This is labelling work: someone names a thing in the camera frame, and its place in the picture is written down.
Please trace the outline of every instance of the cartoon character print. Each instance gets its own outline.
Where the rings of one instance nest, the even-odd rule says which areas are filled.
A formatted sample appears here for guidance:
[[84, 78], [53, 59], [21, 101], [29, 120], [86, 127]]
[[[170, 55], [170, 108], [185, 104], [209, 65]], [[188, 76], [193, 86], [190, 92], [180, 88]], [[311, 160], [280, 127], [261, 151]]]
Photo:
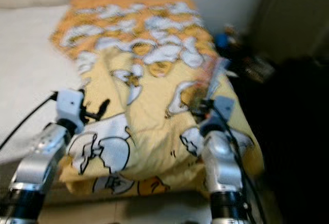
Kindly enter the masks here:
[[164, 6], [150, 6], [149, 10], [154, 16], [167, 17], [169, 15], [167, 7]]
[[212, 37], [205, 29], [203, 21], [198, 17], [193, 17], [192, 20], [183, 22], [182, 32], [187, 36], [192, 36], [200, 41], [211, 42]]
[[120, 174], [114, 173], [109, 176], [97, 178], [94, 183], [93, 192], [111, 189], [113, 195], [122, 194], [129, 191], [134, 183], [135, 181], [125, 179]]
[[95, 25], [79, 25], [71, 27], [60, 41], [62, 47], [75, 47], [84, 41], [86, 36], [101, 34], [104, 29]]
[[97, 55], [88, 51], [81, 51], [77, 57], [76, 65], [78, 73], [90, 71], [96, 63]]
[[182, 14], [191, 14], [199, 15], [197, 10], [191, 9], [185, 2], [175, 2], [167, 4], [167, 8], [171, 14], [182, 15]]
[[125, 19], [129, 20], [135, 18], [141, 10], [145, 9], [146, 5], [143, 3], [133, 3], [127, 9], [123, 9], [122, 13], [125, 16]]
[[91, 159], [99, 157], [109, 173], [123, 170], [129, 160], [130, 130], [124, 114], [86, 125], [85, 132], [74, 136], [68, 150], [72, 166], [83, 174]]
[[118, 26], [106, 26], [105, 31], [100, 35], [101, 37], [118, 37], [121, 35], [121, 29]]
[[150, 30], [150, 35], [156, 40], [161, 40], [168, 36], [168, 32], [165, 30], [152, 29]]
[[170, 186], [162, 182], [159, 177], [153, 177], [138, 182], [137, 191], [140, 196], [163, 193], [170, 190]]
[[204, 61], [204, 58], [197, 49], [195, 48], [196, 38], [189, 37], [184, 41], [184, 48], [180, 54], [180, 58], [187, 64], [189, 67], [198, 68]]
[[187, 151], [193, 156], [199, 156], [204, 148], [204, 138], [196, 127], [189, 128], [179, 136]]
[[184, 91], [192, 87], [195, 83], [196, 83], [195, 81], [184, 81], [177, 86], [174, 97], [170, 102], [170, 104], [168, 105], [168, 107], [166, 108], [165, 111], [166, 119], [170, 118], [175, 114], [179, 114], [189, 110], [187, 105], [188, 102], [186, 100], [183, 100], [185, 98], [182, 97], [184, 95]]
[[173, 21], [168, 17], [152, 16], [145, 20], [146, 30], [168, 30], [175, 28], [177, 31], [182, 30], [183, 25], [179, 22]]
[[130, 52], [134, 54], [135, 58], [142, 59], [156, 47], [156, 43], [152, 40], [138, 38], [132, 40], [130, 43]]
[[77, 14], [94, 14], [104, 12], [105, 7], [96, 7], [96, 8], [87, 8], [87, 9], [79, 9], [76, 11]]
[[96, 50], [103, 50], [110, 47], [116, 47], [124, 52], [129, 51], [129, 43], [122, 42], [118, 38], [113, 38], [110, 36], [100, 37], [95, 43]]
[[143, 58], [143, 63], [152, 76], [162, 78], [168, 75], [174, 62], [179, 59], [182, 42], [177, 36], [170, 35], [159, 39], [158, 45]]
[[209, 51], [215, 50], [214, 43], [210, 41], [199, 40], [195, 42], [194, 46], [197, 51], [203, 55], [203, 57], [205, 57], [209, 53]]
[[108, 22], [117, 22], [124, 17], [124, 13], [120, 6], [109, 4], [105, 9], [98, 15], [99, 18], [107, 20]]
[[139, 84], [139, 79], [143, 76], [143, 67], [139, 64], [133, 64], [131, 72], [115, 70], [112, 72], [112, 75], [120, 79], [130, 88], [127, 105], [131, 105], [142, 92], [143, 87]]
[[144, 58], [150, 74], [157, 78], [168, 75], [173, 63], [178, 59], [181, 47], [173, 44], [159, 46], [151, 54]]
[[106, 27], [109, 31], [120, 31], [122, 33], [133, 33], [136, 27], [136, 20], [121, 20], [117, 25]]

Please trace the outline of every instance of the tile floor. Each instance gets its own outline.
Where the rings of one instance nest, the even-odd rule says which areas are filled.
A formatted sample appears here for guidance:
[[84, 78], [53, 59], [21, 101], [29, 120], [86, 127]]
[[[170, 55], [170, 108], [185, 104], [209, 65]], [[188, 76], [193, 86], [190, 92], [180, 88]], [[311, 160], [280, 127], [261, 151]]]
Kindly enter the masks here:
[[46, 207], [39, 224], [209, 224], [209, 204], [199, 193], [168, 193], [150, 197]]

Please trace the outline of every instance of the white bed sheet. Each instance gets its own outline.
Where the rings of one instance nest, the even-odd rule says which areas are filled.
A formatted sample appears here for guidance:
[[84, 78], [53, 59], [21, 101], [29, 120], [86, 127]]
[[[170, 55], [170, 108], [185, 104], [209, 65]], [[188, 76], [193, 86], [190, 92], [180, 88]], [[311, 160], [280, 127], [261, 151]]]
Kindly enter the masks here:
[[[52, 90], [78, 88], [73, 61], [58, 52], [50, 34], [68, 6], [0, 10], [0, 143]], [[50, 101], [0, 151], [0, 163], [21, 158], [29, 139], [56, 115]]]

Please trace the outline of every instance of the cartoon print blanket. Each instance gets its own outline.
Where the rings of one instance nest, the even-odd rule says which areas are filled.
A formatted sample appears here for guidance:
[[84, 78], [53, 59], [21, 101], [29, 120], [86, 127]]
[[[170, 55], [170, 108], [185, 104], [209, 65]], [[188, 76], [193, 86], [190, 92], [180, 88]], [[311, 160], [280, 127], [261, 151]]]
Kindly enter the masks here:
[[[71, 192], [206, 192], [204, 139], [189, 103], [203, 66], [218, 55], [190, 0], [72, 0], [51, 40], [76, 60], [87, 109], [96, 113], [110, 100], [61, 162]], [[244, 163], [255, 175], [263, 168], [260, 148], [225, 76], [218, 95], [237, 139], [254, 141]]]

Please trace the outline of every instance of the yellow blanket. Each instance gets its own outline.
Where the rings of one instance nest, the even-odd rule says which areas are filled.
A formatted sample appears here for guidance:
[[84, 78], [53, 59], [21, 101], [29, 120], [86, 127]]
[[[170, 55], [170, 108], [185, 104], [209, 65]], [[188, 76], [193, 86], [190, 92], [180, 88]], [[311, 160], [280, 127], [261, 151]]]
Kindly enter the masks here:
[[[72, 0], [52, 36], [77, 60], [87, 82], [85, 104], [99, 122], [75, 136], [62, 160], [61, 180], [77, 194], [149, 195], [168, 190], [206, 192], [199, 155], [203, 137], [188, 112], [202, 66], [217, 57], [212, 38], [190, 0]], [[234, 101], [229, 125], [255, 147], [247, 172], [263, 169], [260, 148], [225, 76], [215, 96]]]

